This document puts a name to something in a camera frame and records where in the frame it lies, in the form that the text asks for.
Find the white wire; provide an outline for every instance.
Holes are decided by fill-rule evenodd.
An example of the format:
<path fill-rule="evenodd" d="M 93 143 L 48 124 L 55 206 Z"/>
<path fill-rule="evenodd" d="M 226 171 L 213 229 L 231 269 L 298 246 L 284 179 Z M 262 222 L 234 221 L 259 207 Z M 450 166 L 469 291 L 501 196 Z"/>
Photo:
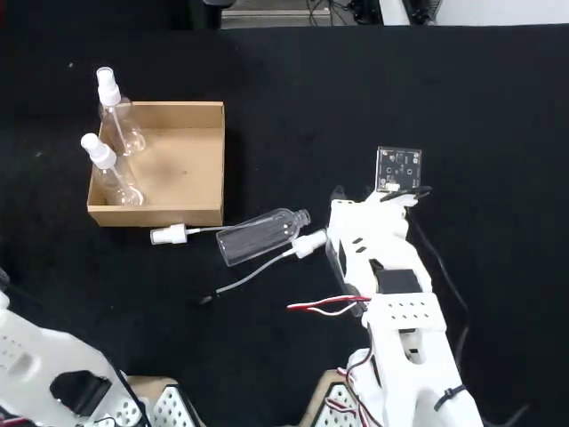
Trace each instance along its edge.
<path fill-rule="evenodd" d="M 287 309 L 296 309 L 300 307 L 307 307 L 312 308 L 313 305 L 323 304 L 325 302 L 342 302 L 349 300 L 350 298 L 358 298 L 357 295 L 338 295 L 338 296 L 331 296 L 329 298 L 324 298 L 320 301 L 313 301 L 313 302 L 297 302 L 295 304 L 289 304 L 286 306 Z"/>
<path fill-rule="evenodd" d="M 273 265 L 275 262 L 282 260 L 283 258 L 287 257 L 288 255 L 292 255 L 292 254 L 294 254 L 294 252 L 286 251 L 286 252 L 280 254 L 279 256 L 276 256 L 272 260 L 265 262 L 263 265 L 261 265 L 257 270 L 255 270 L 249 276 L 246 276 L 246 277 L 242 278 L 241 280 L 238 280 L 237 282 L 232 283 L 231 285 L 220 287 L 219 289 L 215 290 L 215 293 L 221 294 L 223 292 L 226 292 L 226 291 L 229 291 L 231 289 L 235 289 L 238 286 L 241 286 L 243 283 L 248 282 L 249 280 L 251 280 L 252 278 L 257 276 L 259 273 L 261 273 L 263 270 L 265 270 L 268 267 L 270 267 L 271 265 Z"/>
<path fill-rule="evenodd" d="M 346 307 L 344 307 L 343 309 L 341 309 L 339 311 L 324 311 L 324 310 L 320 310 L 316 307 L 310 307 L 309 309 L 307 309 L 307 311 L 314 311 L 316 313 L 323 314 L 324 316 L 339 316 L 340 314 L 344 314 L 349 309 L 355 307 L 356 304 L 357 304 L 357 302 L 352 302 L 351 304 L 348 304 Z"/>

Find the red wire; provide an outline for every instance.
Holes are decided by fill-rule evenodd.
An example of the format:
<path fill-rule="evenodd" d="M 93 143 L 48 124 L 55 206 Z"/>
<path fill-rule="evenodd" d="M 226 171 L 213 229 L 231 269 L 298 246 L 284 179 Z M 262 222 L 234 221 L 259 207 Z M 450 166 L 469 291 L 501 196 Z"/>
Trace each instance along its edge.
<path fill-rule="evenodd" d="M 8 427 L 10 425 L 24 424 L 28 420 L 26 418 L 12 418 L 9 420 L 0 420 L 0 427 Z"/>
<path fill-rule="evenodd" d="M 331 302 L 367 302 L 371 301 L 371 298 L 366 296 L 358 295 L 343 295 L 343 296 L 333 296 L 331 298 L 325 298 L 321 301 L 316 302 L 298 302 L 296 304 L 290 304 L 286 308 L 288 310 L 307 310 L 310 308 L 318 307 L 323 304 L 329 304 Z"/>

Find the circuit board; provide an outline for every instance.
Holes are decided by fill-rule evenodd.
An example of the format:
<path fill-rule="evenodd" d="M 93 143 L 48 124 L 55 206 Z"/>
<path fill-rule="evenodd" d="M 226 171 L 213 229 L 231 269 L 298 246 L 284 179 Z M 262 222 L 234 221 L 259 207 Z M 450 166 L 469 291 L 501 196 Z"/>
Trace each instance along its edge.
<path fill-rule="evenodd" d="M 421 150 L 378 147 L 376 191 L 413 189 L 421 185 Z"/>

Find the black cable tie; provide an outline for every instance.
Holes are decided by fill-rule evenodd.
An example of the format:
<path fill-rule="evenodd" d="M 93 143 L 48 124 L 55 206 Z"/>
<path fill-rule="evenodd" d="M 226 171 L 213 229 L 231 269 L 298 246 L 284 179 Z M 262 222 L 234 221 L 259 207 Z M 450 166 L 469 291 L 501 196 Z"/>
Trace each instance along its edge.
<path fill-rule="evenodd" d="M 466 390 L 466 385 L 461 384 L 458 387 L 454 388 L 454 389 L 446 389 L 445 390 L 445 394 L 441 397 L 441 399 L 439 399 L 437 401 L 437 403 L 435 404 L 435 411 L 438 412 L 438 410 L 441 408 L 441 406 L 447 401 L 452 399 L 454 396 L 456 396 L 457 394 L 459 394 L 461 391 Z"/>

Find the cable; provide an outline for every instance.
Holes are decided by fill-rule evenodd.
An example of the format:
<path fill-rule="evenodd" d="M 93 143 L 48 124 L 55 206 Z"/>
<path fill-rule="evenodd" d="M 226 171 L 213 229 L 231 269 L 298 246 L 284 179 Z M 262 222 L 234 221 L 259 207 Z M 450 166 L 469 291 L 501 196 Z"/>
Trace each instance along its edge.
<path fill-rule="evenodd" d="M 370 338 L 370 348 L 367 351 L 367 354 L 365 355 L 365 357 L 363 359 L 361 359 L 359 362 L 355 363 L 354 365 L 352 365 L 351 367 L 349 367 L 346 370 L 346 386 L 348 388 L 349 394 L 351 394 L 352 398 L 357 401 L 358 405 L 360 405 L 364 409 L 364 411 L 369 416 L 370 420 L 372 420 L 372 422 L 375 425 L 377 425 L 378 427 L 382 427 L 381 424 L 373 417 L 372 413 L 369 411 L 369 409 L 364 404 L 364 402 L 362 402 L 362 400 L 359 398 L 359 396 L 354 392 L 354 389 L 353 389 L 352 384 L 350 382 L 350 376 L 351 376 L 351 373 L 354 370 L 354 368 L 362 366 L 364 363 L 367 363 L 372 358 L 372 355 L 373 355 L 373 335 L 372 335 L 372 329 L 369 327 L 369 325 L 367 327 L 367 333 L 368 333 L 369 338 Z"/>
<path fill-rule="evenodd" d="M 322 4 L 322 2 L 324 0 L 318 0 L 317 3 L 314 5 L 314 7 L 310 8 L 310 0 L 306 0 L 306 7 L 309 9 L 309 24 L 313 27 L 319 27 L 318 22 L 316 20 L 316 18 L 314 17 L 314 11 L 318 8 L 318 6 L 320 4 Z"/>
<path fill-rule="evenodd" d="M 280 260 L 282 260 L 283 258 L 286 258 L 289 255 L 294 254 L 294 252 L 292 250 L 288 250 L 286 252 L 283 252 L 282 254 L 276 256 L 275 258 L 273 258 L 270 261 L 265 262 L 263 265 L 261 265 L 257 270 L 255 270 L 253 273 L 251 273 L 249 276 L 245 276 L 244 278 L 242 278 L 241 280 L 238 280 L 235 283 L 232 283 L 231 285 L 227 285 L 224 287 L 220 287 L 219 289 L 215 290 L 215 294 L 219 295 L 222 294 L 224 292 L 230 291 L 231 289 L 235 289 L 236 287 L 241 286 L 242 284 L 248 282 L 249 280 L 251 280 L 252 278 L 254 278 L 255 276 L 257 276 L 259 273 L 261 273 L 262 271 L 266 270 L 268 267 L 270 267 L 271 265 L 273 265 L 275 262 L 278 262 Z M 202 303 L 205 302 L 209 302 L 212 299 L 211 296 L 206 296 L 203 300 Z"/>
<path fill-rule="evenodd" d="M 412 189 L 401 189 L 399 191 L 392 191 L 391 193 L 386 194 L 380 199 L 380 202 L 387 202 L 388 200 L 392 200 L 394 198 L 403 196 L 405 194 L 414 194 L 415 199 L 420 199 L 422 197 L 428 196 L 433 189 L 428 185 L 422 185 L 419 187 L 413 187 Z"/>
<path fill-rule="evenodd" d="M 324 403 L 327 407 L 336 412 L 340 412 L 341 414 L 349 413 L 352 414 L 353 416 L 356 416 L 356 410 L 353 407 L 347 407 L 346 405 L 340 403 L 337 400 L 325 398 Z"/>
<path fill-rule="evenodd" d="M 427 238 L 427 235 L 425 234 L 422 227 L 420 226 L 419 221 L 417 220 L 417 218 L 415 218 L 414 213 L 412 213 L 412 210 L 407 208 L 407 214 L 409 215 L 409 218 L 411 219 L 411 225 L 415 228 L 415 230 L 417 231 L 417 234 L 419 234 L 419 237 L 422 240 L 423 245 L 425 245 L 425 247 L 437 259 L 438 266 L 440 267 L 440 270 L 443 273 L 443 277 L 445 278 L 446 284 L 451 288 L 451 291 L 453 291 L 453 294 L 454 294 L 456 300 L 459 302 L 459 304 L 464 309 L 464 312 L 467 315 L 466 325 L 465 325 L 464 329 L 462 329 L 461 336 L 459 337 L 459 340 L 456 343 L 456 349 L 454 350 L 454 362 L 455 362 L 456 367 L 460 373 L 461 372 L 462 353 L 464 351 L 464 344 L 466 342 L 466 339 L 467 339 L 467 336 L 468 336 L 469 330 L 470 330 L 469 306 L 462 299 L 462 296 L 459 293 L 458 288 L 456 287 L 453 280 L 451 279 L 451 275 L 449 274 L 448 270 L 446 269 L 445 262 L 443 261 L 443 257 L 436 250 L 436 248 L 430 243 L 429 239 Z M 508 419 L 507 422 L 505 422 L 503 424 L 489 422 L 489 421 L 485 420 L 484 417 L 481 416 L 482 422 L 483 422 L 485 427 L 513 427 L 514 424 L 517 423 L 517 421 L 525 414 L 525 412 L 527 412 L 527 410 L 529 408 L 530 408 L 530 405 L 528 403 L 524 404 Z"/>
<path fill-rule="evenodd" d="M 357 302 L 352 302 L 351 304 L 348 304 L 346 307 L 338 311 L 324 311 L 317 309 L 315 307 L 310 307 L 309 309 L 306 309 L 306 311 L 314 311 L 315 313 L 320 313 L 324 316 L 339 316 L 344 314 L 346 311 L 350 310 L 351 308 L 355 307 L 356 305 Z"/>
<path fill-rule="evenodd" d="M 307 310 L 318 305 L 328 304 L 330 302 L 368 302 L 371 298 L 360 295 L 338 295 L 331 296 L 330 298 L 324 298 L 320 301 L 313 302 L 297 302 L 295 304 L 289 304 L 286 306 L 288 310 Z"/>
<path fill-rule="evenodd" d="M 49 314 L 55 315 L 55 310 L 47 310 L 47 308 L 45 307 L 45 304 L 39 300 L 37 300 L 35 297 L 29 295 L 28 293 L 22 291 L 21 289 L 19 289 L 18 287 L 14 286 L 12 283 L 7 283 L 6 284 L 8 289 L 13 290 L 16 292 L 16 294 L 20 294 L 21 296 L 23 296 L 24 298 L 27 298 L 28 300 L 30 300 L 31 302 L 33 302 L 34 304 L 39 305 L 40 307 L 42 307 L 45 311 L 47 311 Z M 63 319 L 63 317 L 61 315 L 55 315 L 55 318 L 59 318 L 59 319 Z M 77 336 L 77 338 L 79 338 L 80 340 L 82 340 L 83 342 L 87 343 L 89 340 L 86 339 L 86 334 L 77 334 L 77 330 L 76 330 L 76 326 L 74 326 L 71 322 L 69 321 L 64 321 L 64 323 L 68 323 L 70 325 L 70 331 L 75 334 Z M 113 368 L 113 371 L 115 371 L 116 376 L 118 377 L 118 381 L 123 385 L 124 389 L 126 390 L 126 392 L 129 394 L 129 396 L 131 397 L 131 399 L 134 401 L 134 404 L 137 406 L 137 408 L 140 411 L 140 416 L 142 417 L 142 420 L 144 421 L 145 425 L 147 425 L 147 427 L 152 427 L 152 424 L 150 423 L 150 420 L 148 419 L 148 416 L 146 414 L 146 408 L 144 407 L 144 404 L 142 402 L 140 402 L 139 398 L 136 396 L 136 394 L 134 393 L 134 391 L 132 390 L 131 385 L 124 379 L 123 374 L 121 373 L 121 371 L 115 366 L 115 364 L 111 361 L 111 359 L 107 356 L 107 354 L 105 354 L 105 352 L 103 352 L 102 350 L 99 350 L 101 352 L 101 354 L 103 355 L 103 357 L 107 360 L 108 364 Z"/>
<path fill-rule="evenodd" d="M 0 427 L 9 427 L 12 425 L 24 424 L 27 422 L 28 422 L 27 418 L 21 418 L 21 417 L 10 418 L 8 420 L 0 419 Z"/>
<path fill-rule="evenodd" d="M 113 420 L 113 423 L 115 424 L 115 427 L 116 427 L 116 419 L 114 416 L 106 416 L 104 418 L 101 418 L 100 420 L 93 421 L 93 424 L 102 423 L 103 421 L 107 421 L 107 420 Z"/>
<path fill-rule="evenodd" d="M 503 424 L 496 424 L 496 423 L 491 423 L 488 420 L 485 420 L 484 418 L 482 418 L 482 424 L 485 427 L 513 427 L 518 421 L 519 419 L 524 416 L 524 414 L 529 410 L 530 405 L 529 403 L 526 403 L 525 405 L 523 405 L 522 407 L 520 407 L 509 419 L 507 422 L 503 423 Z"/>
<path fill-rule="evenodd" d="M 338 18 L 340 18 L 342 24 L 344 24 L 344 26 L 347 26 L 348 23 L 346 22 L 346 20 L 344 20 L 344 17 L 341 16 L 341 14 L 336 10 L 336 6 L 337 6 L 338 4 L 339 4 L 339 3 L 336 3 L 336 2 L 334 2 L 333 0 L 330 0 L 330 19 L 332 18 L 332 14 L 335 13 L 336 16 L 337 16 Z"/>
<path fill-rule="evenodd" d="M 330 27 L 334 26 L 334 15 L 332 13 L 332 10 L 333 10 L 332 0 L 328 0 L 328 12 L 330 12 Z"/>

